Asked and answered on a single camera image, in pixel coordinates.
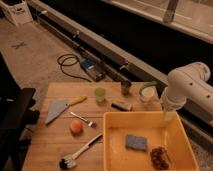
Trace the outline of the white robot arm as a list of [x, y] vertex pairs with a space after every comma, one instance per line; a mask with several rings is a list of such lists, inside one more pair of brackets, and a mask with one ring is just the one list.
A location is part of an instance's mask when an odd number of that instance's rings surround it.
[[208, 124], [213, 126], [213, 86], [207, 83], [210, 76], [210, 69], [203, 62], [171, 70], [167, 75], [168, 85], [160, 97], [163, 109], [175, 111], [191, 100], [212, 116]]

